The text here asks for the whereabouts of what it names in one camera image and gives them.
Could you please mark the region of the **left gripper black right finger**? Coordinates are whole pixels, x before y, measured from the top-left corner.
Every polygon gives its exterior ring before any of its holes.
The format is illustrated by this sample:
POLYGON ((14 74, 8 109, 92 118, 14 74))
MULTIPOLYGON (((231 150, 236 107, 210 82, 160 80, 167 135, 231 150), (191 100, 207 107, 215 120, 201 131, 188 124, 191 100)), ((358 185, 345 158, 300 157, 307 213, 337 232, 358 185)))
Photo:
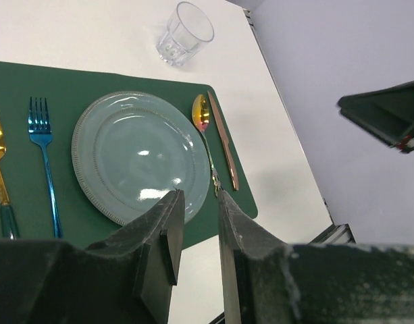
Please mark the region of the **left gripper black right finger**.
POLYGON ((414 323, 414 246, 287 244, 217 198, 227 323, 414 323))

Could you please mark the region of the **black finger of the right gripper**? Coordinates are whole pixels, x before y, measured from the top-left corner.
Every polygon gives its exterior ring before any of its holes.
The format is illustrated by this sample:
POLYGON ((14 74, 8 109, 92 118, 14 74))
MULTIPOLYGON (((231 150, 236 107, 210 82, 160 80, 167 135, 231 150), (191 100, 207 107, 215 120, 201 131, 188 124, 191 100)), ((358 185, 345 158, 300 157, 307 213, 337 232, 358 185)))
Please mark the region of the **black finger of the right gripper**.
POLYGON ((414 81, 341 97, 342 116, 389 147, 414 151, 414 81))

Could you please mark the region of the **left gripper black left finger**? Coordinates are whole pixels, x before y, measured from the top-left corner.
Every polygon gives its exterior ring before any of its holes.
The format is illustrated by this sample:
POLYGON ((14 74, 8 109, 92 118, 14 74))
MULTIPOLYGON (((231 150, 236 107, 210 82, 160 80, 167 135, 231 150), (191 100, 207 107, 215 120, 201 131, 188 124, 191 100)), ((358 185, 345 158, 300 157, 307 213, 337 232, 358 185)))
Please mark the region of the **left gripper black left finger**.
POLYGON ((185 197, 168 192, 104 240, 0 239, 0 323, 167 323, 185 197))

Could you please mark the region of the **teal ceramic plate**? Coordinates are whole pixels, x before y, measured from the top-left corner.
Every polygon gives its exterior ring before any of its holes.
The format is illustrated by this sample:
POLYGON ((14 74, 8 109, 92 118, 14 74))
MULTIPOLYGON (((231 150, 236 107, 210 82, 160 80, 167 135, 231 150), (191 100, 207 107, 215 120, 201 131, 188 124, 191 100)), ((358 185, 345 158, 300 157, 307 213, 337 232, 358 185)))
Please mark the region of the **teal ceramic plate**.
POLYGON ((188 116, 155 95, 119 91, 91 103, 72 137, 72 164, 86 197, 126 225, 169 191, 185 196, 185 222, 201 210, 211 183, 203 140, 188 116))

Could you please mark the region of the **gold fork with green handle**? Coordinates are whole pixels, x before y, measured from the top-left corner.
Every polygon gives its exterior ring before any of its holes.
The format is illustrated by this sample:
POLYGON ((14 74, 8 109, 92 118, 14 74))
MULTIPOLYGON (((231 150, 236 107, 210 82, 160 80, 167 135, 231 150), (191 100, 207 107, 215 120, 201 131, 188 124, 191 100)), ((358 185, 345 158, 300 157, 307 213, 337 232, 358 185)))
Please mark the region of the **gold fork with green handle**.
MULTIPOLYGON (((3 158, 7 150, 3 129, 0 121, 0 160, 3 158)), ((16 240, 20 237, 20 232, 16 222, 14 210, 11 206, 7 188, 3 179, 0 168, 0 220, 1 231, 4 238, 16 240)))

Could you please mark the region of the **dark green placemat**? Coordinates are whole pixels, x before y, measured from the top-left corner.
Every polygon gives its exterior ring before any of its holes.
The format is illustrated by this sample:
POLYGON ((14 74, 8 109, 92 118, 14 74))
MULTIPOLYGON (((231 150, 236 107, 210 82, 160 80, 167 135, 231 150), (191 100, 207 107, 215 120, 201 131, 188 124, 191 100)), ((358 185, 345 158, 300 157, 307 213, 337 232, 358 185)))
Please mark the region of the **dark green placemat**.
MULTIPOLYGON (((42 152, 28 135, 30 97, 47 99, 53 135, 48 154, 64 238, 84 248, 122 227, 104 216, 82 191, 74 172, 71 148, 74 128, 84 110, 97 99, 119 91, 155 95, 177 107, 191 122, 196 96, 208 95, 208 91, 213 94, 212 87, 206 84, 0 62, 0 118, 7 145, 1 166, 22 238, 54 236, 42 152)), ((210 124, 205 134, 223 189, 229 191, 249 217, 256 217, 257 206, 242 167, 237 167, 240 189, 235 191, 215 124, 210 124)), ((216 235, 217 213, 218 201, 211 179, 200 212, 185 222, 184 247, 216 235)))

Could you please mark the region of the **rose gold knife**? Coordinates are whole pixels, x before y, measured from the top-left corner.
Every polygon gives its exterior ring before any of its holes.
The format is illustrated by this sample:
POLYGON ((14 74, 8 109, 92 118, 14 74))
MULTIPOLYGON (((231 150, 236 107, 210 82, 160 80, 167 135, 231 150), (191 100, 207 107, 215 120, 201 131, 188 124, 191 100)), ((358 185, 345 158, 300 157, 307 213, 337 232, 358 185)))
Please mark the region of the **rose gold knife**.
POLYGON ((211 108, 213 110, 213 116, 214 116, 216 128, 219 133, 220 140, 222 142, 226 162, 228 164, 228 171, 230 174, 230 179, 232 181, 232 186, 235 191, 239 191, 240 184, 239 184, 239 179, 238 179, 238 173, 236 170, 234 158, 232 156, 232 153, 230 152, 230 146, 229 146, 230 142, 229 142, 228 133, 225 129, 225 125, 224 125, 221 113, 219 112, 217 103, 215 102, 213 95, 209 91, 207 92, 207 94, 209 97, 211 108))

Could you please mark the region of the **blue metal fork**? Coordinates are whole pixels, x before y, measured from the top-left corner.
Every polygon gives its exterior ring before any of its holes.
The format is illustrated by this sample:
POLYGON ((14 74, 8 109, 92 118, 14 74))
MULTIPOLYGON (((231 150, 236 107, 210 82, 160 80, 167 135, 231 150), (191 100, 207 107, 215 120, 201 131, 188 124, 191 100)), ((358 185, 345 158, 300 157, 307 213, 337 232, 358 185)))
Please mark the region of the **blue metal fork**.
POLYGON ((30 140, 41 149, 43 155, 45 174, 49 189, 54 236, 56 238, 63 238, 63 229, 61 226, 59 211, 57 209, 55 186, 52 180, 51 166, 47 152, 47 146, 52 142, 53 135, 46 98, 30 97, 28 108, 28 134, 30 140))

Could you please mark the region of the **iridescent gold spoon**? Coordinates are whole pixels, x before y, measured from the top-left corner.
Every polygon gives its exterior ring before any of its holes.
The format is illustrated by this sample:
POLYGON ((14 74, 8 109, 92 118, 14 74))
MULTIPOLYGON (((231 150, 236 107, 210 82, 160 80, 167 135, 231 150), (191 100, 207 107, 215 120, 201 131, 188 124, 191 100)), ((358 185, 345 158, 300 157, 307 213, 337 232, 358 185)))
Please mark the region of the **iridescent gold spoon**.
POLYGON ((222 184, 219 179, 218 172, 215 168, 213 158, 211 155, 211 151, 209 148, 209 144, 206 137, 206 130, 209 126, 210 114, 209 114, 209 106, 206 102, 206 98, 203 94, 198 94, 193 101, 192 104, 192 122, 195 128, 199 131, 203 143, 205 145, 205 149, 207 151, 207 156, 209 159, 210 169, 211 169, 211 178, 213 180, 214 185, 214 193, 215 196, 218 197, 219 191, 222 189, 222 184))

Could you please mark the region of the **clear drinking glass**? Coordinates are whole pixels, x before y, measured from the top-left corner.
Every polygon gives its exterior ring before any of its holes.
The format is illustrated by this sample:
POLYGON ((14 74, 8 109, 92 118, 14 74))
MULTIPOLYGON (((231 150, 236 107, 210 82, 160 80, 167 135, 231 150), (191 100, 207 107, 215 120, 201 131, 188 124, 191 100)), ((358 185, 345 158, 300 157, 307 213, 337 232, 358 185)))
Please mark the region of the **clear drinking glass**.
POLYGON ((188 1, 177 4, 167 21, 156 50, 171 66, 182 66, 215 38, 215 30, 206 13, 188 1))

